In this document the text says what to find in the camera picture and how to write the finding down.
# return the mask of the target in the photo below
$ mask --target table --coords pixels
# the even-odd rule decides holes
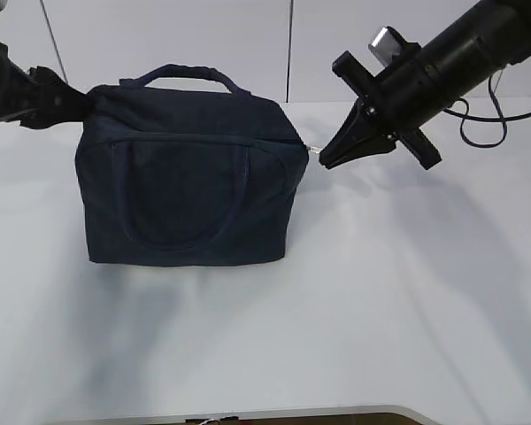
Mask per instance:
[[[323,145],[350,103],[285,109]],[[148,269],[87,260],[78,125],[0,125],[0,423],[531,425],[531,120],[494,151],[450,117],[425,131],[445,158],[429,173],[404,149],[332,172],[313,159],[283,261]]]

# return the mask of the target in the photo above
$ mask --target handbag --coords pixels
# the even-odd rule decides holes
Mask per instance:
[[[230,93],[154,89],[217,81]],[[242,266],[285,255],[308,152],[275,102],[206,67],[167,65],[98,86],[75,165],[88,255],[152,267]]]

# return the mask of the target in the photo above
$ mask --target cable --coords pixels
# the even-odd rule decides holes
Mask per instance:
[[[470,138],[466,135],[466,132],[464,130],[464,125],[467,121],[467,116],[470,114],[470,103],[464,99],[461,98],[458,101],[462,102],[466,106],[466,114],[465,117],[462,119],[462,122],[460,123],[460,137],[462,137],[462,140],[465,141],[466,144],[472,146],[473,148],[478,149],[493,149],[498,146],[500,146],[503,142],[505,142],[505,139],[507,138],[508,134],[508,127],[507,127],[507,119],[504,116],[504,112],[502,111],[502,106],[499,104],[499,99],[496,96],[496,90],[494,89],[494,75],[490,76],[488,79],[488,93],[489,98],[492,99],[492,102],[494,103],[494,107],[496,108],[497,116],[499,117],[499,122],[501,122],[502,127],[504,129],[504,135],[502,136],[502,140],[500,140],[497,143],[492,144],[478,144],[470,140]]]
[[[448,113],[449,115],[461,119],[466,119],[467,121],[476,121],[476,122],[489,122],[493,124],[499,124],[502,122],[499,118],[483,118],[483,117],[474,117],[473,115],[464,115],[463,113],[454,112],[450,109],[445,109],[445,113]],[[531,112],[524,113],[523,115],[516,115],[514,117],[506,117],[505,122],[515,122],[515,121],[523,121],[528,120],[531,118]]]
[[[491,77],[489,77],[489,95],[492,98],[492,100],[494,101],[494,104],[498,103],[496,93],[497,93],[497,88],[499,87],[499,83],[502,80],[502,77],[504,76],[504,71],[505,71],[505,68],[502,69],[501,73],[497,77],[496,87],[493,90],[491,89],[491,85],[492,85],[492,81],[494,79],[494,76],[492,75]],[[459,99],[458,101],[466,104],[467,101],[464,102],[464,100],[465,99]],[[468,104],[466,106],[466,113],[454,112],[451,109],[445,109],[444,112],[448,113],[449,115],[451,115],[453,117],[457,117],[457,118],[460,118],[460,119],[466,120],[466,121],[489,122],[489,123],[493,123],[493,124],[499,124],[499,123],[503,123],[503,122],[507,123],[507,122],[523,121],[523,120],[528,120],[529,118],[531,118],[531,112],[524,113],[522,115],[515,115],[515,116],[512,116],[512,117],[503,117],[503,118],[501,118],[501,117],[499,117],[499,118],[474,117],[473,115],[469,114],[469,110],[470,110],[470,105]]]
[[[496,108],[497,116],[498,118],[483,118],[483,117],[474,117],[473,115],[470,115],[470,103],[464,99],[460,98],[457,102],[462,102],[466,107],[466,113],[459,113],[454,112],[451,109],[446,109],[444,112],[448,113],[449,115],[452,115],[454,117],[462,119],[462,122],[460,123],[460,137],[462,137],[462,140],[466,144],[469,144],[470,146],[474,148],[479,149],[492,149],[500,146],[503,142],[505,142],[505,139],[508,135],[508,122],[515,122],[515,121],[521,121],[521,120],[527,120],[531,118],[531,112],[524,113],[523,115],[517,115],[513,117],[505,117],[504,112],[502,111],[502,106],[499,103],[499,99],[496,96],[496,91],[499,86],[499,83],[502,79],[502,76],[504,75],[504,70],[499,74],[499,77],[497,79],[496,86],[494,87],[493,81],[494,81],[494,75],[491,75],[488,79],[488,93],[489,98],[492,100],[494,107]],[[488,122],[488,123],[499,123],[502,124],[502,127],[504,129],[504,135],[502,136],[502,140],[500,140],[498,143],[492,143],[492,144],[478,144],[470,140],[468,136],[466,135],[466,132],[464,130],[464,125],[467,121],[477,121],[477,122]]]

